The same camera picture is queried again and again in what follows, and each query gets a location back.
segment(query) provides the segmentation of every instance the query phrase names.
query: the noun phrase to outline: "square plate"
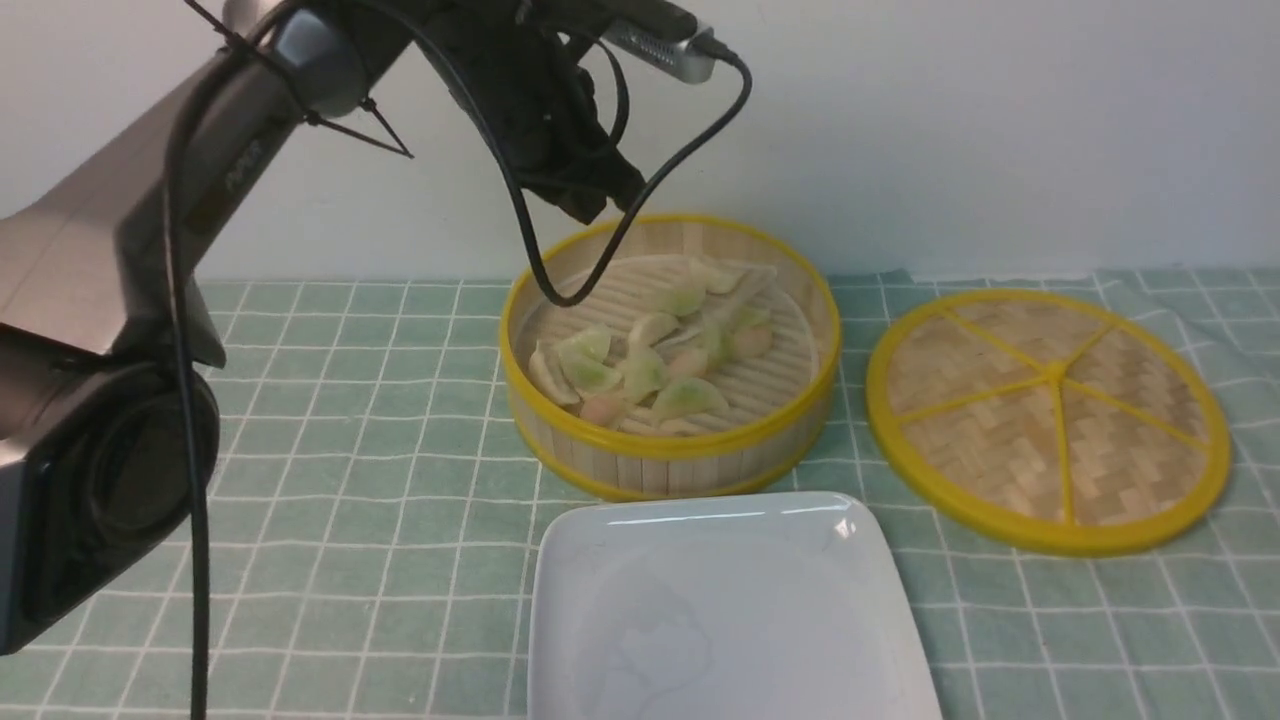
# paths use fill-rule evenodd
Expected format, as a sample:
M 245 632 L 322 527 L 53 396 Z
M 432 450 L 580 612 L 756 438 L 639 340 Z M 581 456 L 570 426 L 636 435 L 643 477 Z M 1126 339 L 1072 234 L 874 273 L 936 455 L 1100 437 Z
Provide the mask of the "square plate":
M 557 518 L 535 570 L 530 720 L 941 720 L 872 512 L 794 492 Z

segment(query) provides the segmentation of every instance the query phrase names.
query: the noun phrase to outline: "yellow plastic rim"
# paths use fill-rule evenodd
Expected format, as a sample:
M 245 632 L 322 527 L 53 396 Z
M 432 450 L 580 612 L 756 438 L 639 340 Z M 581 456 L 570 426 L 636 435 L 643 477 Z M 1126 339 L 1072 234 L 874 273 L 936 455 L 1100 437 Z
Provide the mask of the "yellow plastic rim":
M 1103 322 L 1110 329 L 1123 329 L 1151 348 L 1161 360 L 1169 364 L 1190 388 L 1192 396 L 1204 414 L 1208 430 L 1208 459 L 1201 480 L 1185 497 L 1167 510 L 1143 520 L 1124 525 L 1083 527 L 1051 523 L 1033 519 L 1005 507 L 979 500 L 929 465 L 902 433 L 901 418 L 895 415 L 888 401 L 890 363 L 897 348 L 923 323 L 938 315 L 947 314 L 956 306 L 983 301 L 1023 300 L 1047 302 L 1068 307 Z M 1088 346 L 1076 352 L 1079 357 Z M 1001 350 L 1019 357 L 1033 368 L 1039 364 L 1019 354 L 1016 350 L 1001 346 Z M 1015 383 L 1061 383 L 1064 368 L 1048 368 L 1036 380 Z M 966 402 L 992 397 L 1007 392 L 1011 387 L 996 388 L 987 393 L 965 398 Z M 890 327 L 872 354 L 867 372 L 867 410 L 872 433 L 879 443 L 890 465 L 915 492 L 947 514 L 957 523 L 991 536 L 1011 546 L 1034 552 L 1068 555 L 1078 557 L 1102 557 L 1139 552 L 1158 546 L 1198 521 L 1217 501 L 1231 465 L 1230 430 L 1222 410 L 1196 370 L 1183 361 L 1174 350 L 1158 337 L 1140 325 L 1120 315 L 1059 295 L 1029 290 L 986 290 L 964 292 L 925 304 L 902 316 Z M 1061 415 L 1057 418 L 1059 447 L 1065 446 L 1065 427 Z M 1069 457 L 1062 457 L 1064 474 L 1069 471 Z
M 760 231 L 733 223 L 731 220 L 724 220 L 721 218 L 710 218 L 704 215 L 687 215 L 687 214 L 675 214 L 675 215 L 648 215 L 636 219 L 636 224 L 644 223 L 675 223 L 675 222 L 687 222 L 687 223 L 701 223 L 705 225 L 718 225 L 723 228 L 730 228 L 744 234 L 749 234 L 760 242 L 768 243 L 777 251 L 786 255 L 796 266 L 801 268 L 808 273 L 814 286 L 820 288 L 822 300 L 827 305 L 827 311 L 833 320 L 833 328 L 831 328 L 831 342 L 827 351 L 822 356 L 822 361 L 818 368 L 818 377 L 805 387 L 804 392 L 796 396 L 791 402 L 782 406 L 776 413 L 762 418 L 754 423 L 733 428 L 722 433 L 710 433 L 696 437 L 686 438 L 672 438 L 672 437 L 643 437 L 634 436 L 628 433 L 621 433 L 617 430 L 611 430 L 588 423 L 572 413 L 566 411 L 550 400 L 538 392 L 534 387 L 532 380 L 530 380 L 524 369 L 521 369 L 520 363 L 516 360 L 516 352 L 511 346 L 511 323 L 515 320 L 512 310 L 518 297 L 520 292 L 526 284 L 534 282 L 534 275 L 531 270 L 526 270 L 520 275 L 520 279 L 511 288 L 511 293 L 507 296 L 507 302 L 502 309 L 502 332 L 499 333 L 498 350 L 502 354 L 502 366 L 507 373 L 507 383 L 511 388 L 518 393 L 518 396 L 529 404 L 536 415 L 547 420 L 554 429 L 588 442 L 600 450 L 612 452 L 614 455 L 623 455 L 628 457 L 641 457 L 652 460 L 691 460 L 696 457 L 708 457 L 714 455 L 727 455 L 731 452 L 740 452 L 749 447 L 755 447 L 762 442 L 769 439 L 780 430 L 791 427 L 796 420 L 799 420 L 805 413 L 813 407 L 814 404 L 820 402 L 829 392 L 835 384 L 836 373 L 840 366 L 840 347 L 841 347 L 841 325 L 840 325 L 840 311 L 836 309 L 836 299 L 831 295 L 831 288 L 827 286 L 826 278 L 813 266 L 809 260 L 803 255 L 792 250 L 785 242 L 768 236 Z M 549 250 L 545 259 L 550 261 L 557 255 L 581 242 L 589 237 L 599 234 L 602 232 L 609 231 L 617 227 L 617 222 L 603 223 L 599 225 L 593 225 L 580 233 L 570 236 L 567 240 L 559 242 L 556 247 Z M 521 428 L 521 433 L 525 433 L 525 428 Z M 526 442 L 530 447 L 536 447 L 535 443 Z
M 667 496 L 645 495 L 643 492 L 622 489 L 616 486 L 607 486 L 604 483 L 593 480 L 591 478 L 584 475 L 582 473 L 579 473 L 577 470 L 561 462 L 550 452 L 543 450 L 543 447 L 534 441 L 534 437 L 529 433 L 529 430 L 525 429 L 525 425 L 520 420 L 516 420 L 516 430 L 520 432 L 520 437 L 524 438 L 525 445 L 529 446 L 534 456 L 538 457 L 538 460 L 543 465 L 545 465 L 548 470 L 556 473 L 557 475 L 563 478 L 564 482 L 576 486 L 579 489 L 581 489 L 588 495 L 594 495 L 595 497 L 599 497 L 600 500 L 607 500 L 609 502 L 640 502 L 645 500 L 667 500 Z M 700 497 L 749 495 L 769 487 L 778 478 L 790 473 L 792 468 L 795 468 L 801 460 L 804 460 L 804 456 L 808 455 L 810 450 L 813 450 L 813 446 L 814 443 L 818 442 L 819 437 L 822 437 L 820 425 L 812 434 L 812 437 L 809 437 L 805 441 L 804 446 L 800 447 L 800 450 L 797 450 L 791 457 L 778 464 L 777 466 L 771 468 L 769 470 L 765 470 L 760 475 L 751 478 L 749 480 L 736 483 L 732 486 L 724 486 L 722 488 L 716 488 L 714 491 L 710 492 L 704 492 L 700 495 Z M 698 497 L 698 496 L 681 496 L 681 497 Z

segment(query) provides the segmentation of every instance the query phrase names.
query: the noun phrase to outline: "woven bamboo lid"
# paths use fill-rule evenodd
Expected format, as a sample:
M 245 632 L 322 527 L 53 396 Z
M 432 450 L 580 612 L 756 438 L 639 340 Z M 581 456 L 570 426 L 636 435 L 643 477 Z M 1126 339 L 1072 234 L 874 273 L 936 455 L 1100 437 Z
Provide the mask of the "woven bamboo lid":
M 1225 419 L 1190 366 L 1124 318 L 1051 293 L 918 309 L 877 347 L 867 395 L 909 484 L 1041 552 L 1158 544 L 1212 506 L 1230 465 Z

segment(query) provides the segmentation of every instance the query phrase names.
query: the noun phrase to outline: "bamboo steamer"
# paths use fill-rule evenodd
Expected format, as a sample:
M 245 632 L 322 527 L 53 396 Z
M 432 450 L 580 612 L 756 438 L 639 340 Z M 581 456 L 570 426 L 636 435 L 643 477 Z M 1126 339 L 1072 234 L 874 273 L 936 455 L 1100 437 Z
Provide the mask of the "bamboo steamer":
M 581 287 L 614 227 L 593 227 L 547 254 L 548 274 L 561 293 Z M 556 342 L 593 324 L 626 336 L 646 311 L 641 299 L 675 283 L 691 255 L 772 277 L 751 305 L 771 311 L 773 348 L 707 378 L 728 400 L 727 413 L 655 428 L 648 410 L 639 407 L 611 430 L 579 419 L 576 407 L 559 407 L 536 389 L 527 363 L 539 340 Z M 723 301 L 709 296 L 704 309 Z M 790 471 L 831 413 L 840 345 L 835 299 L 812 264 L 764 233 L 690 215 L 636 220 L 579 306 L 553 306 L 526 272 L 507 299 L 500 336 L 511 413 L 525 443 L 561 478 L 613 501 L 754 492 Z M 625 343 L 614 343 L 611 364 L 623 354 Z

